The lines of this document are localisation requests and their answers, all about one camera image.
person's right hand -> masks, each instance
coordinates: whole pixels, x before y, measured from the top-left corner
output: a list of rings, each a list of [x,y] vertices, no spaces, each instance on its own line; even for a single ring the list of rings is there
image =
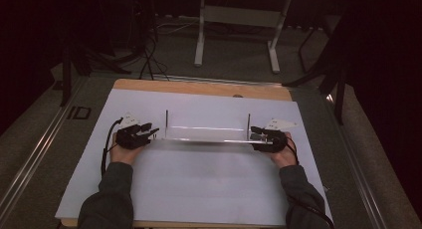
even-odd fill
[[[296,151],[296,147],[294,142],[292,141],[292,136],[289,132],[285,132],[286,137],[288,138],[288,145]],[[293,152],[286,146],[283,150],[279,152],[264,152],[264,154],[268,155],[273,163],[276,164],[279,168],[291,165],[297,165],[296,157]]]

person's left hand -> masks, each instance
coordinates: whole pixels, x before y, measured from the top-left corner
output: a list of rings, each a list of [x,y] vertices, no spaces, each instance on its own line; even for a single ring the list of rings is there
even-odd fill
[[[112,149],[109,152],[111,162],[123,162],[133,165],[138,154],[142,152],[145,146],[137,147],[135,149],[125,149],[115,143],[116,133],[112,135]]]

desk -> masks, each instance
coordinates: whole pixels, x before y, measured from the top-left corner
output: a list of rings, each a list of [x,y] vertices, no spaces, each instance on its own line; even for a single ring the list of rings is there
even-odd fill
[[[258,27],[275,28],[274,38],[268,42],[268,51],[271,61],[272,71],[275,74],[280,72],[276,46],[286,20],[288,10],[292,0],[285,0],[282,11],[263,11],[252,9],[230,8],[224,6],[210,6],[205,4],[205,0],[200,0],[199,12],[199,36],[196,45],[195,61],[197,67],[202,66],[204,52],[205,21],[229,24],[250,25]]]
[[[241,95],[249,99],[231,98],[234,95]],[[165,103],[163,103],[159,99],[165,96],[170,97],[165,98]],[[177,101],[178,105],[176,107],[173,106],[173,109],[169,109],[171,113],[188,112],[189,114],[196,114],[204,106],[204,102],[224,103],[205,106],[207,109],[212,109],[212,111],[206,111],[208,116],[217,113],[220,117],[216,118],[216,121],[226,121],[228,117],[225,115],[233,115],[230,111],[236,113],[247,109],[251,115],[255,115],[251,123],[254,123],[254,121],[258,123],[261,117],[258,114],[259,112],[264,110],[270,112],[275,109],[273,106],[281,106],[286,111],[275,109],[277,114],[267,114],[265,117],[283,116],[290,120],[295,118],[295,121],[301,125],[289,128],[289,131],[294,136],[297,146],[302,148],[299,151],[299,158],[306,169],[310,182],[324,197],[317,166],[308,143],[301,116],[299,111],[297,111],[296,103],[290,102],[291,96],[286,89],[282,87],[118,80],[108,96],[103,112],[56,214],[56,217],[62,219],[64,225],[76,226],[76,217],[78,217],[82,202],[97,191],[97,185],[101,177],[100,162],[96,158],[101,158],[102,149],[99,144],[104,144],[109,120],[118,117],[121,111],[135,113],[134,109],[137,109],[140,101],[145,98],[149,98],[150,104],[148,106],[143,105],[145,107],[142,107],[142,111],[147,115],[146,118],[153,117],[151,121],[154,125],[161,125],[162,121],[159,118],[155,118],[156,115],[153,115],[150,110],[157,109],[160,104],[168,104],[167,107],[171,108],[173,106],[171,103],[172,99],[180,99],[183,104],[180,103],[181,101]],[[136,161],[137,164],[133,166],[132,199],[135,211],[134,225],[136,227],[257,227],[283,225],[285,223],[283,214],[287,210],[287,201],[283,196],[283,191],[279,190],[281,186],[277,176],[278,170],[266,156],[251,150],[252,147],[248,147],[251,146],[228,146],[227,144],[213,144],[212,146],[209,144],[194,144],[194,146],[190,146],[187,143],[168,143],[165,140],[153,141],[147,150],[139,156]],[[163,156],[174,156],[177,160],[172,160],[173,165],[166,168],[163,166],[165,164],[160,163]],[[204,167],[212,168],[215,171],[204,173]],[[170,177],[163,177],[163,174],[159,172],[163,168],[167,170],[165,175],[170,174]],[[199,190],[193,190],[192,193],[195,194],[193,196],[186,196],[185,192],[180,190],[180,188],[187,190],[199,188]],[[238,196],[233,197],[233,189],[238,190],[236,191]],[[160,193],[159,191],[162,194],[160,196],[155,195],[154,193],[157,191],[158,194]],[[239,218],[233,219],[232,215],[230,215],[233,212],[228,213],[227,218],[221,218],[221,213],[218,210],[217,212],[213,211],[216,209],[224,212],[226,210],[230,211],[230,208],[234,206],[237,209],[242,209],[241,212],[237,211]],[[186,208],[191,210],[188,213],[184,213],[183,211],[187,210]],[[326,205],[326,208],[327,215],[330,215],[328,205]],[[260,214],[261,209],[266,211],[263,215]],[[160,214],[166,213],[168,213],[166,215],[167,218],[163,219]],[[248,213],[252,213],[252,217],[256,215],[262,216],[263,218],[252,220],[252,222],[255,220],[261,223],[251,223],[251,218],[245,218]],[[197,217],[194,217],[193,220],[185,219],[190,214],[195,214]]]

person's right arm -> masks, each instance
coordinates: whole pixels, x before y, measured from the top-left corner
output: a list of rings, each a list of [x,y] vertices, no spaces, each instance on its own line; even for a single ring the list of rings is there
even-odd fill
[[[286,132],[288,144],[297,150],[292,136]],[[328,224],[314,212],[300,204],[325,213],[324,201],[317,190],[308,182],[304,168],[298,165],[295,155],[288,148],[276,153],[266,153],[280,169],[279,175],[289,201],[286,223],[290,229],[329,229]]]

human hand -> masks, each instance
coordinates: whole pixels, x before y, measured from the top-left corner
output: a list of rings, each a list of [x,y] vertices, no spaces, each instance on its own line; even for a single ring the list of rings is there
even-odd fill
[[[137,147],[135,149],[126,149],[116,144],[115,142],[116,133],[112,135],[112,147],[109,152],[111,162],[123,162],[129,165],[133,165],[138,154],[142,152],[145,146]]]
[[[276,164],[279,168],[290,166],[290,165],[297,165],[297,158],[295,154],[288,148],[292,148],[296,152],[295,143],[292,141],[292,136],[289,132],[285,132],[286,137],[288,138],[288,145],[286,145],[283,150],[278,152],[264,152],[264,154],[268,155],[273,163]]]

